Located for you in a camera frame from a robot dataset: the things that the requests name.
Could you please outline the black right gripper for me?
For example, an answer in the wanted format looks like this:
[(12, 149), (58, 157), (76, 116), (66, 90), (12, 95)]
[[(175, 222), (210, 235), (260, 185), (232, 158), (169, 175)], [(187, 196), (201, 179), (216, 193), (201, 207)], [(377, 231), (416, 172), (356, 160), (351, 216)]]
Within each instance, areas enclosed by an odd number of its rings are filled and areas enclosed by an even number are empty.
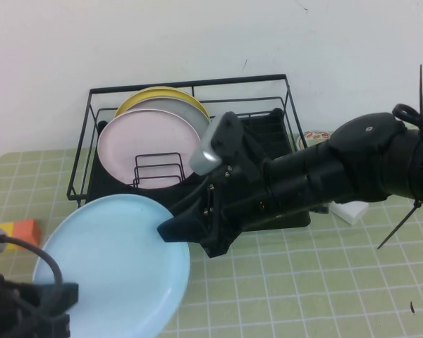
[(247, 221), (268, 209), (271, 192), (266, 183), (270, 158), (226, 164), (217, 157), (199, 161), (207, 177), (199, 206), (164, 221), (157, 231), (165, 242), (198, 243), (210, 258), (227, 253)]

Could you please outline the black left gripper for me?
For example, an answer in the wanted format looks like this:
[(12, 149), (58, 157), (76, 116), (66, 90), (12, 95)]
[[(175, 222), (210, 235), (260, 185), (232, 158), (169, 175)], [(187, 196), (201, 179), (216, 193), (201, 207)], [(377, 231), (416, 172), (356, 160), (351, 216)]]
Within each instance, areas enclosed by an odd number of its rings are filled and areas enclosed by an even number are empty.
[(79, 285), (64, 282), (55, 301), (54, 287), (11, 282), (0, 275), (0, 337), (70, 337), (67, 311), (78, 302)]

